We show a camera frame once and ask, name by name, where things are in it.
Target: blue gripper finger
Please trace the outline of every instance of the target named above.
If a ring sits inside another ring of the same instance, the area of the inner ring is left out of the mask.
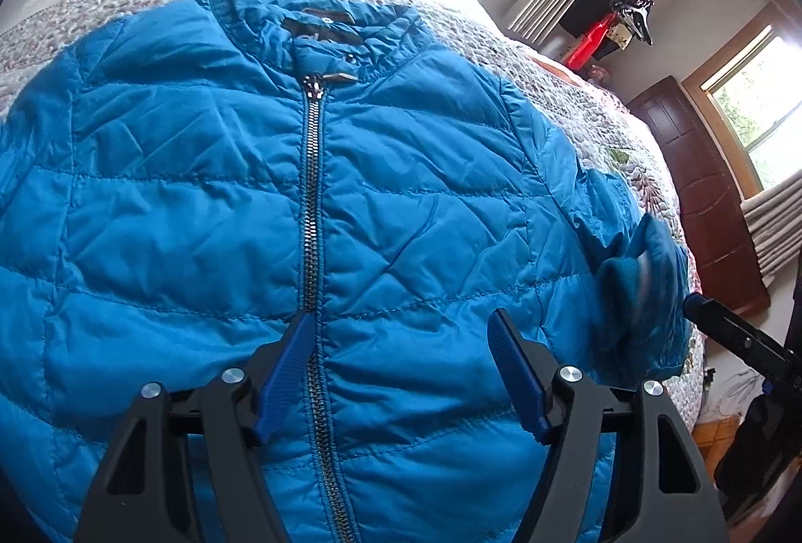
[[[259,393],[259,413],[254,426],[259,439],[266,443],[281,429],[290,407],[298,401],[298,383],[314,350],[314,317],[305,314],[292,332],[282,337],[283,350]]]
[[[520,425],[543,443],[551,431],[545,418],[546,392],[499,310],[488,320],[488,345]]]

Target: brown door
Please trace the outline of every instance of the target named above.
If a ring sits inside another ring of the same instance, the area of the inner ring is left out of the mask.
[[[663,151],[703,292],[743,317],[765,310],[768,291],[743,219],[738,188],[675,78],[659,81],[627,106],[648,125]]]

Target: blue puffer jacket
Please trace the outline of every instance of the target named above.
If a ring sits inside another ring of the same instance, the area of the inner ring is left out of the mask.
[[[623,179],[581,170],[415,9],[182,0],[114,21],[3,125],[0,464],[69,540],[139,387],[205,384],[303,306],[315,363],[261,451],[293,541],[508,541],[545,449],[510,407],[488,316],[504,307],[607,383],[675,373],[684,254],[654,221],[633,240],[639,221]],[[597,275],[615,293],[616,265],[650,256],[661,309],[630,319],[619,301],[611,319]],[[604,437],[583,540],[611,453]]]

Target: metal zipper teeth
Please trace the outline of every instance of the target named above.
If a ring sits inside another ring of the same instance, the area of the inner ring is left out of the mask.
[[[315,77],[304,77],[304,93],[308,105],[306,142],[306,211],[303,216],[303,309],[309,313],[318,311],[318,179],[320,177],[320,105],[324,89]],[[346,509],[345,500],[342,499],[334,473],[334,456],[331,451],[331,436],[329,423],[326,418],[326,402],[323,399],[322,379],[318,365],[318,353],[310,357],[306,367],[306,377],[309,383],[310,404],[312,407],[312,423],[314,427],[314,440],[318,448],[318,458],[323,482],[323,490],[334,515],[334,525],[342,543],[355,543],[354,534],[350,528],[350,518]]]

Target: zipper pull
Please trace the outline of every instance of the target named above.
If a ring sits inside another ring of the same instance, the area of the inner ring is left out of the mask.
[[[304,77],[301,81],[306,97],[312,101],[320,101],[323,98],[323,86],[318,77]]]
[[[322,77],[323,81],[359,81],[359,77],[355,77],[353,74],[348,73],[330,73],[324,74]]]

